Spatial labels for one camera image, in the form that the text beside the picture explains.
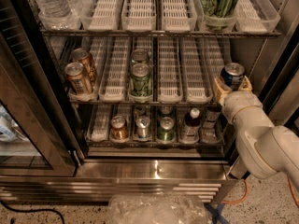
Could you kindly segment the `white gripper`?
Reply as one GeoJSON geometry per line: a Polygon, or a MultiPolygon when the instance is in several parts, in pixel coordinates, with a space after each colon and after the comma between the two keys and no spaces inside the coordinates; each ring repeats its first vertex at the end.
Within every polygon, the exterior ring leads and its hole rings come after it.
{"type": "Polygon", "coordinates": [[[239,91],[233,92],[218,77],[215,77],[213,91],[216,102],[222,105],[222,114],[230,124],[233,123],[234,116],[241,110],[250,107],[263,107],[258,97],[250,92],[252,91],[252,85],[247,77],[243,78],[239,91]]]}

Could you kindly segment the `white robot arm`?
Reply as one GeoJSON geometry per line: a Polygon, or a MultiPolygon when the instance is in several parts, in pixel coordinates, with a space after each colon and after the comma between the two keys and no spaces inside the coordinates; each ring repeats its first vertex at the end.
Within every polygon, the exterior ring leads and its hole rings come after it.
{"type": "Polygon", "coordinates": [[[215,77],[212,89],[222,114],[235,127],[235,145],[246,169],[260,179],[282,172],[299,189],[298,136],[273,124],[251,87],[233,91],[215,77]]]}

